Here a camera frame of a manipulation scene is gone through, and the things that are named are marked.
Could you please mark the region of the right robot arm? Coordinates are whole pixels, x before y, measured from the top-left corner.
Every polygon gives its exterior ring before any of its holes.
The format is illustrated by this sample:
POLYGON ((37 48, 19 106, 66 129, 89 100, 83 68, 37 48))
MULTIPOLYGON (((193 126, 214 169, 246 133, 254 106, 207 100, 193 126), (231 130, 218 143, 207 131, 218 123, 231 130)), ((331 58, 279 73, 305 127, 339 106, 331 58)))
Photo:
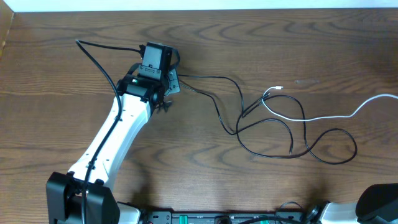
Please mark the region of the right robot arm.
POLYGON ((352 203, 326 201, 315 206, 303 221, 321 224, 397 223, 397 184, 374 184, 352 203))

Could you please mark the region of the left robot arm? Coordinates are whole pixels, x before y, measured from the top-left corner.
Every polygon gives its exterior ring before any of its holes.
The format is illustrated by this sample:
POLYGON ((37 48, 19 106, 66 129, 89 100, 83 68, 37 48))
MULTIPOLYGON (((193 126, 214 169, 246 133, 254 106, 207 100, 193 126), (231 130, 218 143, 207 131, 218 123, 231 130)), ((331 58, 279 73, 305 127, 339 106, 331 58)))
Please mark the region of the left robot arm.
POLYGON ((50 223, 139 223, 141 211, 113 196, 114 183, 134 138, 154 110, 170 106, 164 98, 178 93, 177 49, 148 42, 117 83, 108 117, 94 140, 66 174, 54 172, 46 184, 50 223))

